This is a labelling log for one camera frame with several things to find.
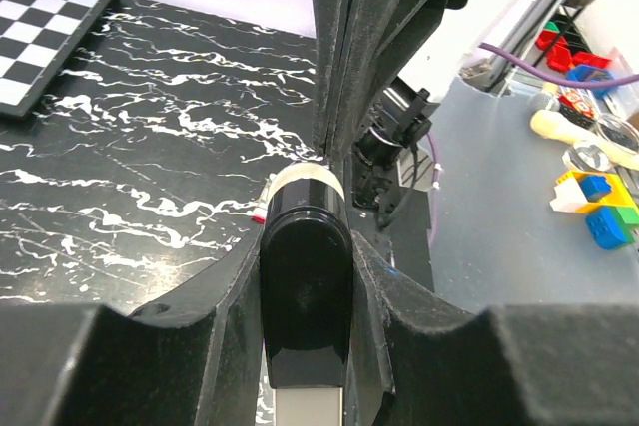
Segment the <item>red blue parts bins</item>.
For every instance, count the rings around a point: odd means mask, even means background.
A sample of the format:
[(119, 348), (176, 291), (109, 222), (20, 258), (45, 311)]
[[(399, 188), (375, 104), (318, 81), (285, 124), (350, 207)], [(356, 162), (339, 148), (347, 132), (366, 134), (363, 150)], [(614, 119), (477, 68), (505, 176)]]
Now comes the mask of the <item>red blue parts bins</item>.
[(570, 81), (595, 82), (613, 78), (608, 69), (612, 60), (589, 52), (580, 37), (572, 31), (572, 27), (550, 46), (559, 32), (558, 24), (548, 22), (535, 40), (535, 46), (543, 54), (546, 67), (563, 74)]

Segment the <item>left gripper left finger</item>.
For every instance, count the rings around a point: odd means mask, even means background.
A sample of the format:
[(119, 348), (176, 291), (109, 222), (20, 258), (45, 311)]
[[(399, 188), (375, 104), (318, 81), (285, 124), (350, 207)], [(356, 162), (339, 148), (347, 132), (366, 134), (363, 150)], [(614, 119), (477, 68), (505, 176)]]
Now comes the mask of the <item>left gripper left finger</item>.
[(221, 260), (123, 315), (1, 310), (5, 425), (251, 425), (262, 357), (253, 226)]

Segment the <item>colourful toy brick pile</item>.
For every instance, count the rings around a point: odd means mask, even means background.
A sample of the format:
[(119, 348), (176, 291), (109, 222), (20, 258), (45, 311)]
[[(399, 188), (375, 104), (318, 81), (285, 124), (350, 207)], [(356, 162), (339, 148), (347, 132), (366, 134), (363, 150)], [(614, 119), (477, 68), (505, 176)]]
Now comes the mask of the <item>colourful toy brick pile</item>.
[(638, 241), (638, 206), (617, 174), (569, 170), (555, 181), (549, 204), (557, 213), (583, 214), (590, 236), (602, 249)]

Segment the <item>red white staple box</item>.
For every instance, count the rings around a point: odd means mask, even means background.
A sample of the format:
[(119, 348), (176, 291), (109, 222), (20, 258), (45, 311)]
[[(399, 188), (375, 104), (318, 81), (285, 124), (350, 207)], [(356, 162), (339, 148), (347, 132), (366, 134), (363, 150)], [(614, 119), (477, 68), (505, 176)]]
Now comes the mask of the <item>red white staple box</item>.
[(275, 174), (269, 175), (260, 195), (258, 196), (258, 199), (256, 200), (256, 205), (252, 212), (252, 220), (257, 223), (264, 224), (266, 221), (269, 204), (269, 191), (275, 176)]

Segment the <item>checkered chess board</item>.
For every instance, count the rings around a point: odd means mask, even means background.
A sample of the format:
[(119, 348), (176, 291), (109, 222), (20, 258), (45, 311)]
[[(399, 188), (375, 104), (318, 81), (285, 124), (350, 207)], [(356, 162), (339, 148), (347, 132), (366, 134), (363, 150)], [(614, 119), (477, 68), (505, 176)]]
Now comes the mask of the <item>checkered chess board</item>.
[(1, 0), (1, 115), (23, 119), (113, 0)]

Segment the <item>black stapler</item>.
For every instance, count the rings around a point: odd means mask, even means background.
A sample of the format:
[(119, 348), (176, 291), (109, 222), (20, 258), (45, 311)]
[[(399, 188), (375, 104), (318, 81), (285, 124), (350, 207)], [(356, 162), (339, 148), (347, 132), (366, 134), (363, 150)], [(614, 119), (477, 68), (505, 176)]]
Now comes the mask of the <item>black stapler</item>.
[(276, 424), (342, 424), (354, 265), (345, 194), (331, 170), (297, 163), (275, 175), (259, 272)]

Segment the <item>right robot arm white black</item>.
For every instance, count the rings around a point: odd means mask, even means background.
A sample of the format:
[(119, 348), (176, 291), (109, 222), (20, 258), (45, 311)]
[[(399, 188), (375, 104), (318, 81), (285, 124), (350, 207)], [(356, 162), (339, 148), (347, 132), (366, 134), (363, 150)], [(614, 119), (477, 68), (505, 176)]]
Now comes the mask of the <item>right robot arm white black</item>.
[(374, 199), (374, 173), (423, 136), (429, 93), (414, 92), (400, 70), (468, 0), (313, 0), (316, 90), (313, 142), (331, 164), (353, 153), (364, 166), (352, 183)]

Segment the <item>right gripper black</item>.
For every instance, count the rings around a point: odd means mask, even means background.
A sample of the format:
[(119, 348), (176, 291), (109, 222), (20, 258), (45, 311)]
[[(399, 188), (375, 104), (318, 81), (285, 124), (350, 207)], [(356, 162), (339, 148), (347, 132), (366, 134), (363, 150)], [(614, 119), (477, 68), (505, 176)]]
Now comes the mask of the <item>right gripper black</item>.
[(468, 0), (313, 0), (316, 85), (313, 144), (344, 156), (375, 96)]

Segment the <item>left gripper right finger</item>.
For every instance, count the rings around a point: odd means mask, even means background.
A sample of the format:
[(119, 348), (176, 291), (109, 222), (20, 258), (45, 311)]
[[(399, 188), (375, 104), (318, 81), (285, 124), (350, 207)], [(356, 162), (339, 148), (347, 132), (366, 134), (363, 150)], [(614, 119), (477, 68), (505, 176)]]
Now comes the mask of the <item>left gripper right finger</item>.
[(362, 425), (634, 425), (638, 310), (457, 308), (359, 234), (349, 398)]

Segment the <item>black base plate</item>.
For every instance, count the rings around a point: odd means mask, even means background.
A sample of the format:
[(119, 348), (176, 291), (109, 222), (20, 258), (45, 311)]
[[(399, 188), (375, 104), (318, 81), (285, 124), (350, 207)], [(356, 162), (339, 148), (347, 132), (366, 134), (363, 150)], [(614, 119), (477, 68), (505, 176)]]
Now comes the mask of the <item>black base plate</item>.
[(384, 169), (353, 154), (348, 166), (351, 227), (392, 268), (434, 291), (430, 194), (437, 178), (432, 157), (422, 149), (404, 150)]

